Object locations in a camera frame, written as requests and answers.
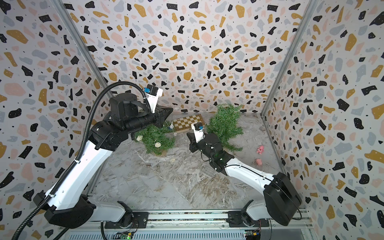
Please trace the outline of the silver star string light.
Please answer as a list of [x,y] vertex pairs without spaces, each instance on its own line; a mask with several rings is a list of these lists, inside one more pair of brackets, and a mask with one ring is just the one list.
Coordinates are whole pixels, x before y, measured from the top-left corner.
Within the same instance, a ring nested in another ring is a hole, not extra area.
[[[174,126],[173,126],[172,123],[168,126],[168,128],[169,128],[170,130],[174,131],[174,130],[173,130]],[[195,141],[195,136],[194,136],[194,131],[193,131],[193,129],[191,129],[191,130],[188,131],[188,132],[192,134],[192,142]]]

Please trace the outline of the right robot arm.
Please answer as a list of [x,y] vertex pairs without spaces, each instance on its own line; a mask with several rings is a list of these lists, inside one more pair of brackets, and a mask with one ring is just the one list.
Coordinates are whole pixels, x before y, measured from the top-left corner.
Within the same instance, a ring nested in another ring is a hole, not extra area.
[[261,219],[273,219],[287,226],[299,211],[302,199],[287,175],[265,173],[241,162],[226,152],[215,134],[203,131],[187,133],[190,151],[198,151],[207,157],[207,162],[218,173],[238,179],[263,194],[264,200],[254,204],[250,200],[236,217],[228,222],[252,227]]

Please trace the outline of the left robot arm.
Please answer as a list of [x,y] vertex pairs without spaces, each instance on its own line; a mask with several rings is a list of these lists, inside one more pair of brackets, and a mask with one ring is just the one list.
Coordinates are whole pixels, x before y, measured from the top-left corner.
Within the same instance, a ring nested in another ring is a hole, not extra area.
[[110,99],[111,110],[92,127],[80,160],[75,162],[54,197],[43,206],[45,218],[51,225],[75,229],[87,222],[112,222],[119,228],[133,224],[133,211],[127,204],[98,202],[84,195],[83,190],[122,142],[148,126],[163,127],[173,108],[157,106],[162,94],[162,90],[146,93],[150,106],[141,113],[138,108],[144,104],[132,93]]

